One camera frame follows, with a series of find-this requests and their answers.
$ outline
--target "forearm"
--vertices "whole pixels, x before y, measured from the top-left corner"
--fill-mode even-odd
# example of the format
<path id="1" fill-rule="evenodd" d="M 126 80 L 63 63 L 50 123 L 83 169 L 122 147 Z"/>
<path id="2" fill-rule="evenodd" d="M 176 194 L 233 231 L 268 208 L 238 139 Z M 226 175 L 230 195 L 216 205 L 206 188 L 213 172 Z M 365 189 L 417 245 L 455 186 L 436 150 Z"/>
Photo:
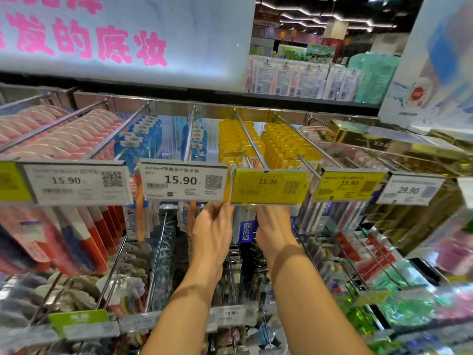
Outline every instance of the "forearm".
<path id="1" fill-rule="evenodd" d="M 293 355 L 371 354 L 293 237 L 268 265 Z"/>
<path id="2" fill-rule="evenodd" d="M 200 354 L 216 283 L 205 266 L 191 265 L 163 310 L 142 355 Z"/>

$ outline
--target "hand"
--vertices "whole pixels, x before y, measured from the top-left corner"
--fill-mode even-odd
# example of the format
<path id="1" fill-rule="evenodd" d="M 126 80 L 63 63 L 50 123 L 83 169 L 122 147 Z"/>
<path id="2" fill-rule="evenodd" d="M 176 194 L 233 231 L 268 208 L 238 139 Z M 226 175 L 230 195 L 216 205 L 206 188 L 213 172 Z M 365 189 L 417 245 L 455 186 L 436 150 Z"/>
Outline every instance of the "hand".
<path id="1" fill-rule="evenodd" d="M 232 241 L 232 215 L 230 203 L 209 202 L 195 219 L 192 230 L 191 266 L 202 267 L 210 272 L 216 283 L 222 276 Z"/>
<path id="2" fill-rule="evenodd" d="M 256 242 L 268 266 L 272 267 L 276 256 L 287 245 L 297 245 L 291 229 L 290 208 L 285 205 L 257 205 L 255 208 L 259 224 Z"/>

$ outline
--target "poster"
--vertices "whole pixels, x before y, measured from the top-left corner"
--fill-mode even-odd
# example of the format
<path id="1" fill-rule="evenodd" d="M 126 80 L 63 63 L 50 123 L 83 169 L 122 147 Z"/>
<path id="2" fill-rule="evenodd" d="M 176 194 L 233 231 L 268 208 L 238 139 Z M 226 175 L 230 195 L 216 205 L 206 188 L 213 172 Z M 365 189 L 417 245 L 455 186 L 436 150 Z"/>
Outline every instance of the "poster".
<path id="1" fill-rule="evenodd" d="M 385 123 L 473 130 L 473 0 L 424 0 L 379 111 Z"/>
<path id="2" fill-rule="evenodd" d="M 255 0 L 0 0 L 0 71 L 244 91 Z"/>

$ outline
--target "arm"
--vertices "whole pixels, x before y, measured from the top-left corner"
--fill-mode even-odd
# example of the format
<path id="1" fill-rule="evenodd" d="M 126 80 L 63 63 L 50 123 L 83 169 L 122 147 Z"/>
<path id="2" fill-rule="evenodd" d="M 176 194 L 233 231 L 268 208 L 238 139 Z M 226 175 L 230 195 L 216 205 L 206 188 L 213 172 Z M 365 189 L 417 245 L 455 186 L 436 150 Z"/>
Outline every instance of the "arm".
<path id="1" fill-rule="evenodd" d="M 264 253 L 292 355 L 371 355 L 291 231 L 284 206 L 258 206 Z"/>
<path id="2" fill-rule="evenodd" d="M 208 203 L 195 220 L 192 259 L 180 286 L 169 299 L 142 355 L 200 354 L 212 295 L 232 238 L 234 207 Z"/>

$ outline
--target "ceiling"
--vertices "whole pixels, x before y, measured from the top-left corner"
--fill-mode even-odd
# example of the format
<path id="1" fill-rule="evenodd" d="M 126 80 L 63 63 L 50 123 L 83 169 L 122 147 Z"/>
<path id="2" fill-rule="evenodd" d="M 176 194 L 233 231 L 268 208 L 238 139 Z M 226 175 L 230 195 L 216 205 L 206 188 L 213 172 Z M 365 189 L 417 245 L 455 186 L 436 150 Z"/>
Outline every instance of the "ceiling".
<path id="1" fill-rule="evenodd" d="M 368 31 L 372 33 L 410 32 L 423 0 L 376 2 L 368 2 L 368 0 L 257 0 L 257 3 L 261 2 L 264 7 L 283 8 L 281 10 L 282 29 L 296 28 L 299 31 L 305 30 L 305 32 L 321 35 L 323 28 L 308 26 L 323 25 L 327 21 L 334 20 L 335 17 L 340 20 L 350 19 L 348 35 L 357 35 Z"/>

